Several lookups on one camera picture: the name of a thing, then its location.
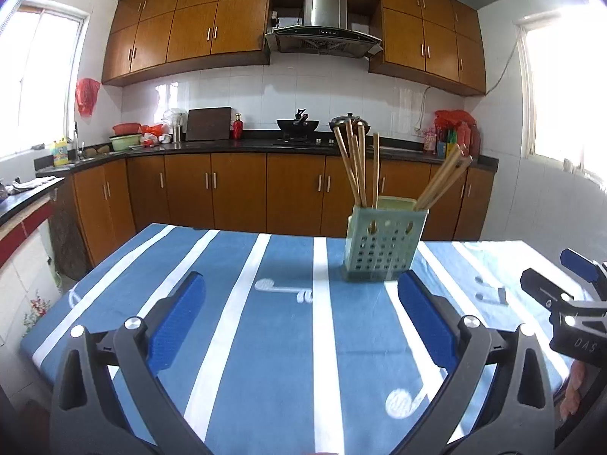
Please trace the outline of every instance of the stainless steel range hood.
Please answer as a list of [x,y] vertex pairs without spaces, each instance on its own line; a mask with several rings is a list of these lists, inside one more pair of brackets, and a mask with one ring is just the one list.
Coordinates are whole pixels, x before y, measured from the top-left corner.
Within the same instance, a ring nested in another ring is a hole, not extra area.
[[271,51],[332,54],[352,58],[381,51],[381,39],[347,28],[347,0],[305,0],[303,25],[273,30],[265,35]]

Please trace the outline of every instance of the plastic bag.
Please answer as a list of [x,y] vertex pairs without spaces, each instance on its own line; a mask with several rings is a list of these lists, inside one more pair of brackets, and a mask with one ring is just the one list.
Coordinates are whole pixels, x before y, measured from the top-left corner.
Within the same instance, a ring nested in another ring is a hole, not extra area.
[[89,118],[93,114],[97,104],[97,94],[101,83],[92,78],[81,78],[76,84],[76,104],[78,113],[83,118]]

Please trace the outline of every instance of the plastic container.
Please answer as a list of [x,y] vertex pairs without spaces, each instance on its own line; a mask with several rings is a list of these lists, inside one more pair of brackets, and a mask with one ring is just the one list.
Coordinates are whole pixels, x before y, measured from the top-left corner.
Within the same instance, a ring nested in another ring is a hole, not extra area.
[[347,280],[392,280],[411,268],[429,213],[414,205],[411,198],[380,196],[377,209],[354,207],[345,240]]
[[142,134],[137,133],[136,135],[110,137],[110,140],[112,141],[114,152],[120,152],[121,150],[127,150],[131,145],[139,145],[139,139],[141,137]]

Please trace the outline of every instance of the metal screw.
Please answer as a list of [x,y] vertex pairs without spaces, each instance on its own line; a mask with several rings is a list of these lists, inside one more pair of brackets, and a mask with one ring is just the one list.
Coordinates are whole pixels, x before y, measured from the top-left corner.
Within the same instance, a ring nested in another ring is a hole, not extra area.
[[84,334],[84,327],[82,325],[76,325],[70,330],[70,335],[76,339]]
[[128,330],[136,330],[142,325],[142,319],[139,317],[131,317],[124,322],[124,327]]
[[472,315],[467,315],[464,317],[464,325],[468,328],[477,328],[481,325],[481,321]]

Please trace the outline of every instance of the cloth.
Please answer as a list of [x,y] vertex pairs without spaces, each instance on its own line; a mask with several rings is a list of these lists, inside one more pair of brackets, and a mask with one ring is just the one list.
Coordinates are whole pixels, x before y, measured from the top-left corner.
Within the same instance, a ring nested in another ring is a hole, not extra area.
[[[388,454],[445,373],[401,306],[396,282],[346,282],[343,258],[344,240],[152,224],[57,302],[21,347],[52,383],[73,325],[95,333],[145,317],[195,270],[206,301],[159,379],[214,453]],[[412,268],[462,315],[506,330],[533,326],[557,390],[571,360],[549,349],[549,314],[520,289],[529,266],[583,298],[521,241],[420,243]],[[152,442],[121,372],[110,371],[134,433]],[[472,428],[493,372],[486,367],[455,437]]]

